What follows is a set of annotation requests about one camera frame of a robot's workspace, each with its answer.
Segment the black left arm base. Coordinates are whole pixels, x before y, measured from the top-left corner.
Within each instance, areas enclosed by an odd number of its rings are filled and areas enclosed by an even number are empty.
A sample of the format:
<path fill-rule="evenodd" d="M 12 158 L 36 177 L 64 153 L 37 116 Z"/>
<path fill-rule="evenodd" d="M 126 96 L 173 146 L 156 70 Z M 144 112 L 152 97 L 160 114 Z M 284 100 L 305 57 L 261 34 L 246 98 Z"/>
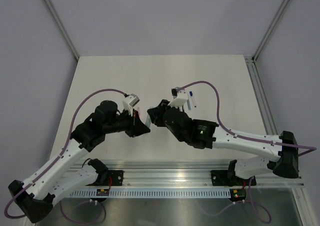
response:
<path fill-rule="evenodd" d="M 88 184 L 87 186 L 122 186 L 124 179 L 123 170 L 113 170 L 109 169 L 102 161 L 99 159 L 87 159 L 87 165 L 94 168 L 97 173 L 97 179 Z"/>

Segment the white marker pen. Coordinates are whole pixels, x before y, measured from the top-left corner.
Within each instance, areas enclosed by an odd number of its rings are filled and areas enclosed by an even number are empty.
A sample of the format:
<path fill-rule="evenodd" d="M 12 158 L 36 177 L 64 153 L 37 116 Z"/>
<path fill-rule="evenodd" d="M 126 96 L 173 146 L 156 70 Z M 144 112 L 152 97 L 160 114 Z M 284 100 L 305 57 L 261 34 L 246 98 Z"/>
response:
<path fill-rule="evenodd" d="M 196 108 L 196 107 L 197 107 L 197 104 L 196 104 L 196 101 L 195 101 L 193 92 L 192 92 L 192 91 L 189 91 L 189 95 L 190 95 L 190 98 L 191 98 L 191 101 L 192 101 L 193 106 Z"/>

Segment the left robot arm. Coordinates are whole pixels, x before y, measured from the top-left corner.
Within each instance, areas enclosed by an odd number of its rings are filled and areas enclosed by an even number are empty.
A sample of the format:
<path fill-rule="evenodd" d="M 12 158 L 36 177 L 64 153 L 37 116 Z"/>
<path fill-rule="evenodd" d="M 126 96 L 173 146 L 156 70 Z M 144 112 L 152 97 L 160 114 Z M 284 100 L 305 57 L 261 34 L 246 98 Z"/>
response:
<path fill-rule="evenodd" d="M 14 180 L 9 184 L 13 201 L 31 223 L 43 220 L 61 197 L 74 189 L 73 186 L 64 186 L 61 176 L 101 144 L 107 134 L 125 132 L 130 138 L 134 138 L 151 131 L 134 109 L 138 102 L 136 95 L 127 95 L 122 101 L 123 111 L 119 113 L 114 101 L 102 101 L 68 135 L 61 151 L 25 180 Z"/>

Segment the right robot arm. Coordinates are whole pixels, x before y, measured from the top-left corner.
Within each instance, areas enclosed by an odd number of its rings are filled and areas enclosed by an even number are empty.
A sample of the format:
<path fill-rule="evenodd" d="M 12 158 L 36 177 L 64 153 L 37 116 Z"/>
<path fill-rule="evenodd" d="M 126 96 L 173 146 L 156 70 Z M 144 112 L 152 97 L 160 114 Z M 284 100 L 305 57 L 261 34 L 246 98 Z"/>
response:
<path fill-rule="evenodd" d="M 229 163 L 226 176 L 232 184 L 269 172 L 287 179 L 299 176 L 297 142 L 290 131 L 283 131 L 280 135 L 231 131 L 213 121 L 192 119 L 184 111 L 170 106 L 165 99 L 147 113 L 155 126 L 167 128 L 179 142 L 196 149 L 229 149 L 252 154 L 252 158 L 235 159 Z"/>

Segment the light blue pen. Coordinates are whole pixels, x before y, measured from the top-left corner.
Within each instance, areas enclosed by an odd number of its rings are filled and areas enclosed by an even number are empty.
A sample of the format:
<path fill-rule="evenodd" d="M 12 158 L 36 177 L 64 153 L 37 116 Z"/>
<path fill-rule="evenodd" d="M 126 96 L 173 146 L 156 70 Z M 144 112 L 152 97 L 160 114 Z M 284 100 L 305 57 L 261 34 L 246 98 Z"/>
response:
<path fill-rule="evenodd" d="M 188 108 L 188 110 L 189 110 L 189 111 L 191 111 L 191 104 L 190 104 L 190 100 L 188 99 L 186 103 L 187 103 L 187 108 Z"/>

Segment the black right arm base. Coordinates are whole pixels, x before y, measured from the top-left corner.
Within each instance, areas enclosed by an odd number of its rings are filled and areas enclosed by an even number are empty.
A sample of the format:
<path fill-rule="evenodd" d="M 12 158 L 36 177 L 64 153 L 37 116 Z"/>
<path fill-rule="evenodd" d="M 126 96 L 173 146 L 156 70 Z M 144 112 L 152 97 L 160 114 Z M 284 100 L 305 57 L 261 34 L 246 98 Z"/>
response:
<path fill-rule="evenodd" d="M 248 186 L 250 177 L 240 178 L 236 176 L 235 168 L 237 160 L 230 161 L 228 169 L 214 169 L 210 171 L 211 184 L 214 187 L 242 187 Z"/>

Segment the green highlighter pen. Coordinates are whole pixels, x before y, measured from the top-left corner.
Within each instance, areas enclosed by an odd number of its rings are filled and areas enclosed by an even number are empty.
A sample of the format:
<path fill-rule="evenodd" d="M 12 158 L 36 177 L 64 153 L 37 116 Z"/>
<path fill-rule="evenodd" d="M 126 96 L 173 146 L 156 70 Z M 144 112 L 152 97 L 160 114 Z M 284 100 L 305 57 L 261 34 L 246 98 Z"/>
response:
<path fill-rule="evenodd" d="M 148 128 L 150 128 L 151 127 L 151 118 L 150 118 L 150 116 L 148 115 L 147 116 L 147 118 L 146 118 L 146 121 L 145 121 L 145 125 L 148 127 Z"/>

